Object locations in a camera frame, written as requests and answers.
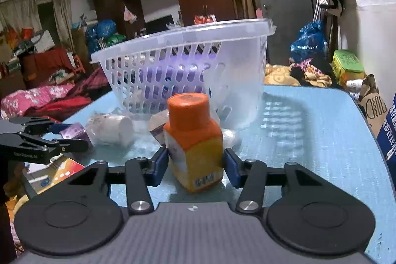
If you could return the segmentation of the green yellow storage box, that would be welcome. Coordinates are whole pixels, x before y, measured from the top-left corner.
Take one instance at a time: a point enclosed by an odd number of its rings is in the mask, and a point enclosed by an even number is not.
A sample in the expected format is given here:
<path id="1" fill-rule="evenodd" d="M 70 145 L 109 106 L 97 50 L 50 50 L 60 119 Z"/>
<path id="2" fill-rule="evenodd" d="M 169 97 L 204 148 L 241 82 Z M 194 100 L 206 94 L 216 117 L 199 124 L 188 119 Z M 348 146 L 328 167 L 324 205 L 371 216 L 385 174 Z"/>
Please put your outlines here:
<path id="1" fill-rule="evenodd" d="M 362 80 L 366 77 L 365 69 L 357 56 L 347 49 L 334 51 L 332 70 L 337 83 L 346 88 L 350 80 Z"/>

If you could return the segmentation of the translucent plastic laundry basket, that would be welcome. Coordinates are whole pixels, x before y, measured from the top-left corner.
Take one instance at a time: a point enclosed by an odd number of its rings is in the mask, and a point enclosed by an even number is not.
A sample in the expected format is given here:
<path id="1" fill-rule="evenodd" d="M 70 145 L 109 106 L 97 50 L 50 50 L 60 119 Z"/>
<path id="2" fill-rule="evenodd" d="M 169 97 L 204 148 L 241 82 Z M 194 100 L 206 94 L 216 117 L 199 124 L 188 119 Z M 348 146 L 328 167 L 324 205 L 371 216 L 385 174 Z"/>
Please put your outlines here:
<path id="1" fill-rule="evenodd" d="M 156 114 L 176 94 L 204 93 L 226 129 L 247 127 L 262 98 L 271 19 L 169 29 L 92 54 L 125 111 Z"/>

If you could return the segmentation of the dark red plaid blanket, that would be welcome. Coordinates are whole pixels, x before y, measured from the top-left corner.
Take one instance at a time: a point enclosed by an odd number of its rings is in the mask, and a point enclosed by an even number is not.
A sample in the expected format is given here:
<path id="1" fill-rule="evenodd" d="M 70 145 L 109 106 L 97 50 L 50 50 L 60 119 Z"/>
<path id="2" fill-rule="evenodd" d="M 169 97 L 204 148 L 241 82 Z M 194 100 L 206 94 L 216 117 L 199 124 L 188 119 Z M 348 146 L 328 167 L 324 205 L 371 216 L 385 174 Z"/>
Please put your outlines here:
<path id="1" fill-rule="evenodd" d="M 43 107 L 31 107 L 25 117 L 49 117 L 64 121 L 111 90 L 104 71 L 98 67 L 88 78 L 79 81 L 62 98 L 56 98 Z"/>

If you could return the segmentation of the blue shopping bag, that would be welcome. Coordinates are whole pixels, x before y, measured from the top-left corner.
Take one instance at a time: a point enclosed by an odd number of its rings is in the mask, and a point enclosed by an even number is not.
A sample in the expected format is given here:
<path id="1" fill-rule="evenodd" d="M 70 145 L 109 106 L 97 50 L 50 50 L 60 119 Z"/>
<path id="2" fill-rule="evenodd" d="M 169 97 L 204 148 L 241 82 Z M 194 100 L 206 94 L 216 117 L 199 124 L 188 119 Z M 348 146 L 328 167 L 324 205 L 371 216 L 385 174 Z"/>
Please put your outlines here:
<path id="1" fill-rule="evenodd" d="M 396 150 L 396 98 L 388 110 L 388 113 L 377 135 L 377 142 L 381 148 L 382 154 L 386 159 L 388 168 L 392 175 L 395 175 L 395 150 Z"/>

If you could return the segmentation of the brown paper bag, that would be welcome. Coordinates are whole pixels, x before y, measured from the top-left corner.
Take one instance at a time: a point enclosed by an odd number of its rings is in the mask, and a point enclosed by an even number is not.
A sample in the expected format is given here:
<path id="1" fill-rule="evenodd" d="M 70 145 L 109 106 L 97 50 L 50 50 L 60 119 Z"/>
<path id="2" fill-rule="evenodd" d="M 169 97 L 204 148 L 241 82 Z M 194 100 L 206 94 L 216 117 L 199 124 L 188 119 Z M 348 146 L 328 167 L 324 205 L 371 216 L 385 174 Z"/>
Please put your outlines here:
<path id="1" fill-rule="evenodd" d="M 377 137 L 388 113 L 388 108 L 376 87 L 373 74 L 368 75 L 362 82 L 358 106 L 361 108 L 372 134 Z"/>

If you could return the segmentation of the red cloth covered chair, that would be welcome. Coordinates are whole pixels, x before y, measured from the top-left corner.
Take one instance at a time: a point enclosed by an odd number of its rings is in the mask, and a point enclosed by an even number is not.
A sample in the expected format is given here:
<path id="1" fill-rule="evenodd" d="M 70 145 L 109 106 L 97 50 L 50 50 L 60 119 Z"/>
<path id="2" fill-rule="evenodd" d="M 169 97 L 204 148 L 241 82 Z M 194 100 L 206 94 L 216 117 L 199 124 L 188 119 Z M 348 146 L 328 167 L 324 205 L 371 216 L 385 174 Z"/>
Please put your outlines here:
<path id="1" fill-rule="evenodd" d="M 51 75 L 58 70 L 73 72 L 67 51 L 54 47 L 43 53 L 26 54 L 19 57 L 22 76 L 28 89 L 47 83 Z"/>

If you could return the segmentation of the grey metal door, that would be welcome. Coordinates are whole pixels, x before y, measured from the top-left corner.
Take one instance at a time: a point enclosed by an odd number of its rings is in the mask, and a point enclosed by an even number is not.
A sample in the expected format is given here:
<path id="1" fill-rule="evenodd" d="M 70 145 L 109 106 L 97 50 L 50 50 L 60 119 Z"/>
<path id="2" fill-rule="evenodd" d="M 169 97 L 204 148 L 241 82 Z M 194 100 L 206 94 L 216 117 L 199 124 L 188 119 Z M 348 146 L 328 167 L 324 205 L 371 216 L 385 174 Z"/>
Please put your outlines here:
<path id="1" fill-rule="evenodd" d="M 276 33 L 268 39 L 270 64 L 288 65 L 290 45 L 313 18 L 311 0 L 260 0 L 264 17 L 272 19 Z"/>

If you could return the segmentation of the purple package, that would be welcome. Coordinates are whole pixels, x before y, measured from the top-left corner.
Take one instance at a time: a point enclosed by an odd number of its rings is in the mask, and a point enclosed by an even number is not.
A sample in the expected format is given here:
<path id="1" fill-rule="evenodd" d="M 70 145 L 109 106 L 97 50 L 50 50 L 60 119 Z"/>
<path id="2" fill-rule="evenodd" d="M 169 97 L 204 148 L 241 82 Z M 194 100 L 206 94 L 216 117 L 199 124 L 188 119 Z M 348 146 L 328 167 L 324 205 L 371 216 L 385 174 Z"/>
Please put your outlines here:
<path id="1" fill-rule="evenodd" d="M 89 139 L 89 136 L 83 125 L 80 123 L 72 123 L 66 124 L 65 126 L 66 128 L 60 131 L 60 136 L 63 139 L 80 139 L 86 141 L 89 148 L 92 148 L 91 140 Z"/>

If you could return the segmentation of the blue plastic bag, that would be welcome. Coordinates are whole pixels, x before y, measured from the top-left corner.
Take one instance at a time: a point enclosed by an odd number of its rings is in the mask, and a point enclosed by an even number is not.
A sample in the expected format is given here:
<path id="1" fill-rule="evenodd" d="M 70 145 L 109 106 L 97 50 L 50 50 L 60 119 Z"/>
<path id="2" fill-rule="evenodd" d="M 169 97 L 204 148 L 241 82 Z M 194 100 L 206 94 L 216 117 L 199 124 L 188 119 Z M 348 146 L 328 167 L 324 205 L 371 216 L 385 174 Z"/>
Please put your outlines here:
<path id="1" fill-rule="evenodd" d="M 291 59 L 301 62 L 313 56 L 327 56 L 327 40 L 322 20 L 310 22 L 303 26 L 297 39 L 290 45 Z"/>

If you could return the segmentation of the orange yellow medicine bottle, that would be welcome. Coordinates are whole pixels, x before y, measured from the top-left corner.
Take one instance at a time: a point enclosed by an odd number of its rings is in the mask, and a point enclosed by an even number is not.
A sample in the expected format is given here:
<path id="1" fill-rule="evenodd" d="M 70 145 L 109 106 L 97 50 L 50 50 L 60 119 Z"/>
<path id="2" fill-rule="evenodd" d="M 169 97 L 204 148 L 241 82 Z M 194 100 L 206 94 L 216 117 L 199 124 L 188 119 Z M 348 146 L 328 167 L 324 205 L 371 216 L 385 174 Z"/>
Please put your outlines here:
<path id="1" fill-rule="evenodd" d="M 177 94 L 167 105 L 163 130 L 173 175 L 191 193 L 214 186 L 223 178 L 223 134 L 211 118 L 208 96 Z"/>

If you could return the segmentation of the yellow patterned blanket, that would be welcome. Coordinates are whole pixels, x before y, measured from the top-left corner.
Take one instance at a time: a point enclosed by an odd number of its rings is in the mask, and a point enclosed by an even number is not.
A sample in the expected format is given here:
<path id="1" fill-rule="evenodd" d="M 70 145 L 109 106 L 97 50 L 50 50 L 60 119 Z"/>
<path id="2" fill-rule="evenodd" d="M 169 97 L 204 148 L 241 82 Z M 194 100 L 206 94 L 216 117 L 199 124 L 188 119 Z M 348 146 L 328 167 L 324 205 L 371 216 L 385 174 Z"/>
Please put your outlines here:
<path id="1" fill-rule="evenodd" d="M 267 64 L 263 81 L 265 85 L 319 88 L 331 88 L 336 84 L 332 67 L 318 57 L 294 62 L 290 66 Z"/>

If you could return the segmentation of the pink floral pillow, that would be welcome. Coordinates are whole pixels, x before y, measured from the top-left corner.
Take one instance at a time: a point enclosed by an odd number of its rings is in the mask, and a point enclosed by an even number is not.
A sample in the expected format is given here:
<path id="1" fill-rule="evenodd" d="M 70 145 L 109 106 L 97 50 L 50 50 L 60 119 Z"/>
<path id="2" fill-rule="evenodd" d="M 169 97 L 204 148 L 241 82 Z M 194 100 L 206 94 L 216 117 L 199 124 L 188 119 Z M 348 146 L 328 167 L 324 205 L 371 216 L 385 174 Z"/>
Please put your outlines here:
<path id="1" fill-rule="evenodd" d="M 1 118 L 21 117 L 31 107 L 43 107 L 54 99 L 63 98 L 73 84 L 50 85 L 18 90 L 1 100 Z"/>

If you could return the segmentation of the beige window curtains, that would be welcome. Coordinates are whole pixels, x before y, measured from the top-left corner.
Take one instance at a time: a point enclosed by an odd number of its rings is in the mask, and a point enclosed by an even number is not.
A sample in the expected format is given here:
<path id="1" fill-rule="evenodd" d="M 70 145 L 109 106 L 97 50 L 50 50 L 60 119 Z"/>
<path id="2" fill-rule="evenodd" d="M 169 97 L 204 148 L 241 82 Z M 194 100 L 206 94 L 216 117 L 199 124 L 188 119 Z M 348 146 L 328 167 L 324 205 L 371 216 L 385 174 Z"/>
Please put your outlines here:
<path id="1" fill-rule="evenodd" d="M 71 0 L 52 0 L 56 30 L 60 44 L 74 51 L 72 29 Z M 18 35 L 23 28 L 32 27 L 34 31 L 41 31 L 42 24 L 38 12 L 37 0 L 8 0 L 1 2 L 1 25 L 11 27 Z"/>

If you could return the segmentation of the orange white hanging bag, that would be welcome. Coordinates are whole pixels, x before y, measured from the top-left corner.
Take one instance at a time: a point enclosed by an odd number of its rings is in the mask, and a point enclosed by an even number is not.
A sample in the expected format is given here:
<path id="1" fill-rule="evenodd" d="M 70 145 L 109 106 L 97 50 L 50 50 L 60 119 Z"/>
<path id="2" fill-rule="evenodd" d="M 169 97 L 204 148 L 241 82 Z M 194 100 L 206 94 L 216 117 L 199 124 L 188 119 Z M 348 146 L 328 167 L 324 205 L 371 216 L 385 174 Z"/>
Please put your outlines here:
<path id="1" fill-rule="evenodd" d="M 194 16 L 194 24 L 201 25 L 201 24 L 210 24 L 216 22 L 215 15 L 195 15 Z"/>

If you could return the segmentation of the white red medicine box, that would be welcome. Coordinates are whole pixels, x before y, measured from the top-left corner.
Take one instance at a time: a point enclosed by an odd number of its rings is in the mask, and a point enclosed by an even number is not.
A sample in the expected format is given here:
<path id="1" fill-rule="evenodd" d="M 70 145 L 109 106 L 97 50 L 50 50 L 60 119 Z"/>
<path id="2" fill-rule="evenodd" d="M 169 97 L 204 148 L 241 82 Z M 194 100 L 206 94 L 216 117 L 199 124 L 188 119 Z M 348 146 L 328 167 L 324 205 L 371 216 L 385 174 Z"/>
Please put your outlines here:
<path id="1" fill-rule="evenodd" d="M 60 154 L 51 158 L 47 165 L 28 164 L 23 174 L 35 192 L 40 194 L 84 168 L 79 162 Z"/>

